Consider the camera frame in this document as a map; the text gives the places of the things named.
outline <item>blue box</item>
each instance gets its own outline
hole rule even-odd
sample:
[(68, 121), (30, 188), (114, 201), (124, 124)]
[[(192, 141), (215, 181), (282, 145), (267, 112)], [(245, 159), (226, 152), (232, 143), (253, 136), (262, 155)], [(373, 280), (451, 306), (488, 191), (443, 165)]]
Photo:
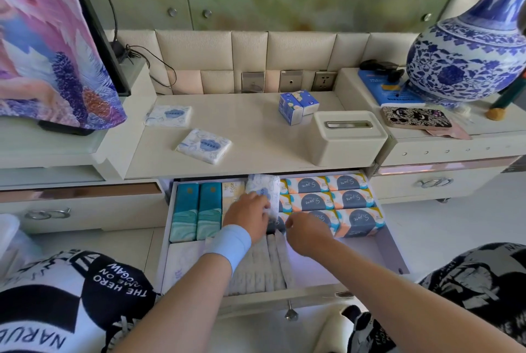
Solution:
[(301, 123), (303, 107), (290, 92), (284, 92), (279, 98), (279, 113), (290, 126)]
[(320, 107), (320, 103), (308, 91), (296, 91), (292, 95), (303, 107), (303, 116), (312, 115)]
[(196, 240), (198, 183), (182, 183), (175, 195), (174, 215), (171, 220), (170, 242), (189, 242)]
[(221, 229), (221, 183), (202, 183), (197, 214), (197, 240), (213, 237)]

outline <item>drawer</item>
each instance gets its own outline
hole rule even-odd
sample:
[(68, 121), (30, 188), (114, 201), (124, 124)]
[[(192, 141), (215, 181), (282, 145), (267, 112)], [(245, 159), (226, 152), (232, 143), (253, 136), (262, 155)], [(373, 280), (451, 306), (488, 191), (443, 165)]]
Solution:
[(20, 218), (30, 234), (163, 227), (168, 204), (155, 180), (0, 192), (0, 213)]
[[(329, 174), (334, 175), (346, 173), (350, 172), (329, 171), (280, 177), (324, 176)], [(239, 180), (244, 180), (244, 178), (192, 180), (192, 183)], [(161, 248), (161, 257), (159, 259), (159, 267), (157, 270), (157, 279), (155, 283), (155, 288), (157, 291), (161, 291), (164, 277), (172, 276), (165, 274), (165, 267), (169, 246), (168, 238), (170, 235), (171, 218), (174, 211), (175, 196), (178, 184), (179, 183), (174, 182), (171, 193), (164, 240)], [(347, 246), (350, 246), (352, 249), (356, 250), (365, 257), (368, 257), (375, 263), (378, 263), (396, 272), (397, 274), (409, 274), (409, 269), (406, 266), (400, 251), (398, 250), (396, 242), (391, 236), (387, 222), (385, 226), (372, 237), (340, 238), (340, 241), (345, 243)], [(255, 294), (223, 297), (219, 309), (220, 317), (255, 314), (258, 312), (271, 310), (286, 310), (289, 308), (289, 305), (295, 309), (300, 307), (316, 306), (319, 304), (337, 303), (338, 301), (352, 297), (352, 295), (347, 291), (346, 287), (339, 283), (338, 280), (321, 265), (312, 259), (298, 255), (292, 250), (290, 246), (288, 246), (288, 244), (287, 247), (290, 263), (293, 269), (293, 275), (296, 282), (296, 288), (274, 292), (260, 292)]]
[(382, 201), (390, 198), (454, 198), (470, 195), (496, 177), (505, 167), (444, 170), (389, 176), (373, 176), (371, 187)]

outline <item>electrical outlet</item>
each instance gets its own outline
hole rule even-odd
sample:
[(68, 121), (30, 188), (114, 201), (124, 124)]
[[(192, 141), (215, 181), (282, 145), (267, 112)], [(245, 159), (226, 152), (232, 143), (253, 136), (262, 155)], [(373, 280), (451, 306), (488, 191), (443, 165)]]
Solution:
[(241, 92), (265, 92), (265, 72), (241, 73)]
[(338, 72), (316, 72), (312, 91), (332, 91)]
[(301, 90), (302, 70), (282, 70), (279, 76), (279, 92), (294, 92)]

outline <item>phone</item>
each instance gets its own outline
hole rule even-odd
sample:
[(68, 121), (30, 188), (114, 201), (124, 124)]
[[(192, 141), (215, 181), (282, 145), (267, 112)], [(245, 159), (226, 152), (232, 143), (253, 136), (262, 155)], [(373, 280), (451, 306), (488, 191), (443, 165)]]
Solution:
[(448, 130), (453, 126), (438, 109), (382, 107), (388, 126), (417, 130)]

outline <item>open drawer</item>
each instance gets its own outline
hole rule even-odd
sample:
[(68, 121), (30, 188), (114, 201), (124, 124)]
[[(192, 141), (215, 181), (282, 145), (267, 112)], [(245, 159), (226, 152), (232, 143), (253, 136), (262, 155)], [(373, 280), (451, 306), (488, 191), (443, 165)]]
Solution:
[[(319, 173), (306, 173), (294, 175), (280, 175), (282, 178), (306, 177), (306, 176), (325, 176), (335, 174), (349, 174), (350, 171), (328, 171)], [(209, 183), (212, 181), (239, 181), (244, 178), (223, 178), (214, 180), (192, 180), (192, 183)], [(161, 257), (157, 270), (155, 288), (161, 291), (165, 277), (170, 277), (165, 273), (166, 260), (168, 255), (169, 236), (171, 219), (174, 212), (175, 196), (177, 187), (180, 183), (174, 182), (171, 193), (168, 218), (161, 248)], [(409, 274), (409, 270), (398, 250), (396, 242), (393, 240), (387, 222), (374, 236), (358, 238), (339, 238), (342, 243), (356, 250), (363, 256), (369, 258), (397, 274)], [(296, 282), (295, 289), (286, 289), (274, 292), (259, 292), (255, 294), (238, 295), (223, 297), (220, 309), (220, 317), (238, 316), (254, 314), (263, 311), (286, 310), (289, 308), (300, 308), (316, 306), (319, 304), (329, 304), (338, 302), (341, 299), (352, 297), (338, 280), (332, 276), (324, 267), (314, 260), (300, 256), (287, 244), (290, 264)]]

